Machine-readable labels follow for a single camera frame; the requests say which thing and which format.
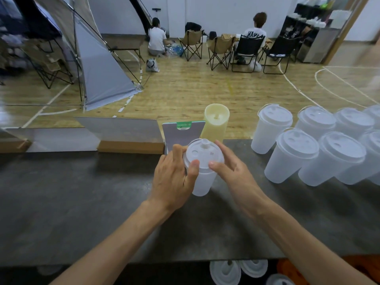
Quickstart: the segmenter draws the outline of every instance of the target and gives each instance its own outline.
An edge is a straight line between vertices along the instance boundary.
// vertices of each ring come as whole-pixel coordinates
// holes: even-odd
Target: black hair
[[[153,29],[154,27],[158,27],[159,25],[160,25],[160,20],[158,18],[154,17],[152,19],[152,25],[150,28]]]

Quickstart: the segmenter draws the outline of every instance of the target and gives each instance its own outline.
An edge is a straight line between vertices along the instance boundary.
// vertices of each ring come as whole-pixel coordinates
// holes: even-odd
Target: woman
[[[152,27],[149,29],[148,35],[150,37],[148,51],[153,56],[165,54],[165,45],[168,46],[173,43],[166,39],[166,34],[160,28],[160,20],[158,18],[153,18]]]

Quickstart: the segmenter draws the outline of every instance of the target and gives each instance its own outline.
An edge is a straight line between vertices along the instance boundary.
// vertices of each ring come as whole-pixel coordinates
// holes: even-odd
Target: right hand
[[[215,144],[224,155],[224,163],[209,162],[209,167],[227,183],[232,197],[240,209],[250,218],[256,219],[260,210],[271,203],[271,200],[257,185],[254,177],[232,150],[218,140]]]

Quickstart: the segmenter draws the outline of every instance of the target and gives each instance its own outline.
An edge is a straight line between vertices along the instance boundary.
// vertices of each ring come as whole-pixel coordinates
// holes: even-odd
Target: frosted plastic cup
[[[210,274],[216,285],[238,285],[241,269],[236,261],[211,261]]]
[[[366,148],[341,132],[329,132],[319,139],[319,155],[302,166],[298,177],[309,186],[318,186],[349,167],[363,163]]]
[[[200,197],[209,192],[217,175],[216,172],[209,168],[209,162],[224,163],[224,156],[216,144],[207,139],[195,139],[188,145],[187,151],[183,153],[183,162],[186,169],[196,159],[199,160],[199,175],[195,181],[193,195]]]
[[[266,280],[265,285],[295,285],[295,284],[288,276],[285,276],[282,274],[272,274]]]
[[[347,185],[353,185],[380,172],[380,130],[365,133],[359,138],[359,142],[367,150],[364,162],[335,176]]]
[[[238,261],[244,273],[252,278],[260,278],[268,270],[268,260],[240,260]]]
[[[366,131],[373,129],[375,120],[366,113],[355,108],[343,108],[334,114],[336,118],[335,131],[358,139]]]
[[[368,180],[370,180],[372,183],[376,185],[380,185],[380,172],[369,177]]]
[[[370,115],[375,120],[374,129],[380,129],[380,105],[373,105],[363,110],[364,113]]]
[[[278,136],[264,174],[273,183],[282,183],[305,162],[316,158],[319,153],[318,142],[300,129],[291,129]]]
[[[253,136],[251,148],[259,154],[265,154],[276,142],[276,138],[293,124],[293,115],[278,104],[269,104],[257,114],[259,122]]]
[[[336,119],[332,113],[319,107],[310,106],[298,113],[295,128],[301,129],[316,140],[327,132],[334,131]]]

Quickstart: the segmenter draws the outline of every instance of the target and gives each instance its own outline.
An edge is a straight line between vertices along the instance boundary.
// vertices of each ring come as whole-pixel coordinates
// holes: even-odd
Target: person
[[[263,30],[263,26],[266,23],[267,14],[265,12],[257,13],[254,16],[254,27],[248,28],[244,31],[242,36],[245,36],[247,38],[261,38],[264,37],[263,43],[261,44],[261,47],[265,46],[266,42],[266,32]],[[239,57],[239,55],[236,56],[237,63],[244,65],[245,59],[243,57]]]
[[[165,54],[165,45],[173,44],[173,42],[166,39],[166,34],[161,29],[160,20],[158,18],[153,18],[152,27],[148,30],[148,35],[150,38],[148,51],[153,56]]]
[[[375,285],[306,231],[290,214],[268,198],[247,166],[222,143],[225,163],[209,167],[227,183],[241,211],[257,224],[313,285]],[[111,285],[152,231],[191,195],[199,172],[193,160],[187,175],[182,159],[185,147],[174,145],[162,155],[154,172],[148,199],[121,226],[79,259],[52,285]]]

